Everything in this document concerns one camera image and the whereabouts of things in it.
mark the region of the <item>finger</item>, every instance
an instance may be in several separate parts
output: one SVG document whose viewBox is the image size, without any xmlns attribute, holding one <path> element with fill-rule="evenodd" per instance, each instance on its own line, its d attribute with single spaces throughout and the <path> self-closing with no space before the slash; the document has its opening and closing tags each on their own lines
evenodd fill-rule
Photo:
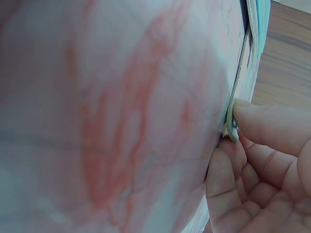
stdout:
<svg viewBox="0 0 311 233">
<path fill-rule="evenodd" d="M 282 188 L 284 178 L 296 157 L 258 145 L 239 133 L 240 142 L 245 150 L 248 162 L 266 182 L 278 189 Z"/>
<path fill-rule="evenodd" d="M 231 161 L 221 149 L 212 154 L 206 179 L 211 225 L 216 232 L 238 232 L 251 217 L 239 198 Z"/>
<path fill-rule="evenodd" d="M 233 143 L 226 136 L 218 144 L 218 148 L 222 149 L 230 158 L 235 180 L 240 177 L 241 170 L 245 166 L 247 158 L 245 151 L 240 142 Z"/>
<path fill-rule="evenodd" d="M 296 157 L 305 147 L 311 149 L 311 112 L 237 99 L 233 115 L 242 133 L 256 144 Z"/>
<path fill-rule="evenodd" d="M 266 182 L 256 185 L 248 198 L 258 204 L 261 208 L 266 208 L 270 200 L 277 194 L 279 190 Z"/>
<path fill-rule="evenodd" d="M 247 196 L 246 196 L 246 192 L 245 192 L 245 188 L 244 188 L 244 184 L 243 184 L 243 180 L 241 176 L 235 182 L 235 185 L 236 185 L 241 202 L 246 201 Z"/>
<path fill-rule="evenodd" d="M 248 214 L 254 218 L 257 216 L 259 211 L 261 210 L 260 206 L 253 201 L 246 201 L 243 203 L 244 209 L 248 212 Z"/>
<path fill-rule="evenodd" d="M 246 165 L 242 169 L 241 178 L 243 181 L 246 195 L 249 195 L 253 191 L 253 189 L 261 182 L 260 177 L 250 163 L 246 163 Z"/>
</svg>

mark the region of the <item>red marking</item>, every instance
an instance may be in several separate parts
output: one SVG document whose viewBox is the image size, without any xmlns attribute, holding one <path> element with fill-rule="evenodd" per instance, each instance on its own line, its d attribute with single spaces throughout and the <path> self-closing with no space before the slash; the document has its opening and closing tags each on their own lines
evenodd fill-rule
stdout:
<svg viewBox="0 0 311 233">
<path fill-rule="evenodd" d="M 5 17 L 0 20 L 0 34 L 2 33 L 4 25 L 16 14 L 23 0 L 15 0 L 13 3 L 13 7 L 9 13 Z"/>
<path fill-rule="evenodd" d="M 77 79 L 77 52 L 73 43 L 69 43 L 66 51 L 65 58 L 68 64 L 68 73 L 71 80 Z"/>
<path fill-rule="evenodd" d="M 96 0 L 86 0 L 85 11 L 90 12 L 95 6 Z"/>
<path fill-rule="evenodd" d="M 107 211 L 113 210 L 113 204 L 120 201 L 120 195 L 133 185 L 146 158 L 151 154 L 151 151 L 144 151 L 148 148 L 143 148 L 149 124 L 148 108 L 151 96 L 159 79 L 162 62 L 176 49 L 191 2 L 184 1 L 181 5 L 173 5 L 151 23 L 139 41 L 132 63 L 122 82 L 118 84 L 117 90 L 116 87 L 108 86 L 105 89 L 109 91 L 102 91 L 95 117 L 92 116 L 89 103 L 81 107 L 82 141 L 87 142 L 88 148 L 82 149 L 84 173 L 95 211 L 103 208 Z M 106 145 L 104 141 L 106 135 L 104 126 L 108 121 L 105 116 L 106 105 L 109 101 L 113 101 L 112 93 L 120 91 L 120 88 L 124 93 L 120 119 L 113 144 Z M 188 120 L 188 111 L 186 104 L 182 115 L 183 124 Z M 126 129 L 131 124 L 132 114 L 135 113 L 139 113 L 138 137 L 130 152 L 124 154 L 124 146 L 128 143 Z M 132 194 L 125 204 L 125 220 L 119 223 L 116 220 L 111 222 L 118 225 L 122 233 L 126 232 L 129 217 L 133 212 Z"/>
</svg>

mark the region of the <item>skin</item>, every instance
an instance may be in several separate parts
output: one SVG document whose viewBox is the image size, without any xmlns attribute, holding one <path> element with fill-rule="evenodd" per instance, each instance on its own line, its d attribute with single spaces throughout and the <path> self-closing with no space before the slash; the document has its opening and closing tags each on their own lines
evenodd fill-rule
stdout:
<svg viewBox="0 0 311 233">
<path fill-rule="evenodd" d="M 206 198 L 213 233 L 311 232 L 311 112 L 236 100 L 240 128 L 213 152 Z"/>
</svg>

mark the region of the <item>wood grain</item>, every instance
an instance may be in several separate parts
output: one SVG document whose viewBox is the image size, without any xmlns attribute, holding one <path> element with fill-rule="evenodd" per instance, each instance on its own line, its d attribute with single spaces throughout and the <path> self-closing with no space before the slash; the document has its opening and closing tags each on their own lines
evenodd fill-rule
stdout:
<svg viewBox="0 0 311 233">
<path fill-rule="evenodd" d="M 253 103 L 311 108 L 311 15 L 272 2 Z"/>
</svg>

